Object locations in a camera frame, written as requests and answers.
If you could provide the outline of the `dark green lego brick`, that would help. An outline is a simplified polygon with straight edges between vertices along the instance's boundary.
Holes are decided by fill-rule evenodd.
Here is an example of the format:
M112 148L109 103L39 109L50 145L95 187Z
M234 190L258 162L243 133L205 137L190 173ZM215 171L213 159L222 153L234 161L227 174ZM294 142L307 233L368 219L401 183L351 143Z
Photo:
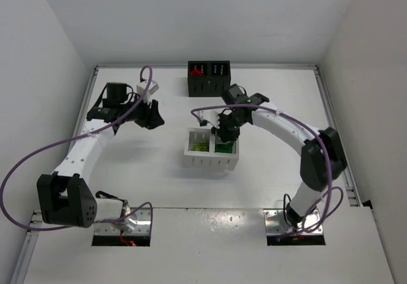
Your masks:
M215 143L214 152L234 154L235 153L235 143L234 142L217 142Z

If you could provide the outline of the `lime lego brick top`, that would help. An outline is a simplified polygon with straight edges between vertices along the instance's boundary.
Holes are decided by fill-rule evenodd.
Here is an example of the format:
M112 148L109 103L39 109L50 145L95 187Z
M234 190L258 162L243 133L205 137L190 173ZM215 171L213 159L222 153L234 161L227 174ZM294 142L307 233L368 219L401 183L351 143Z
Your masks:
M207 143L197 143L193 144L190 148L190 151L195 152L209 152L209 144Z

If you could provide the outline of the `red long lego brick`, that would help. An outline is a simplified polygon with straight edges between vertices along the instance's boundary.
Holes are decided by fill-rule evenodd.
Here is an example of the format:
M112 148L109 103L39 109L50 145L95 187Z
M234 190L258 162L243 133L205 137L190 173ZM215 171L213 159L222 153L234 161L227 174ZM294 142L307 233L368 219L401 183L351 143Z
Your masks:
M205 74L202 71L198 70L198 69L193 69L191 71L190 75L191 76L205 76Z

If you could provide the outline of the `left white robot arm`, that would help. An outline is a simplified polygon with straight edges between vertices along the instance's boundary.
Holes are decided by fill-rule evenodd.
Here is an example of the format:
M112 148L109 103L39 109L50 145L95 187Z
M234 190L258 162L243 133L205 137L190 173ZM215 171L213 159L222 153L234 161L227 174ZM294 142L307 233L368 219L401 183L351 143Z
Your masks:
M152 95L156 81L143 80L136 88L125 83L107 83L86 114L81 138L51 174L37 181L43 222L88 228L96 222L120 222L127 201L110 195L93 194L90 176L104 148L121 125L134 122L148 130L164 124L158 101Z

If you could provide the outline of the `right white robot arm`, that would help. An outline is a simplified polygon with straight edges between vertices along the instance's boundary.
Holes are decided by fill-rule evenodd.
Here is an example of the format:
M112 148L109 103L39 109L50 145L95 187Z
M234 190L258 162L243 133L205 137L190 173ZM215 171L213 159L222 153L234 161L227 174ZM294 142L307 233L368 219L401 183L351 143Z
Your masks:
M276 136L300 156L301 184L285 207L288 226L296 227L322 198L331 199L333 181L347 167L338 132L328 127L315 128L280 111L260 93L248 96L239 85L231 85L221 93L230 113L217 115L212 131L223 142L234 142L240 127L249 123Z

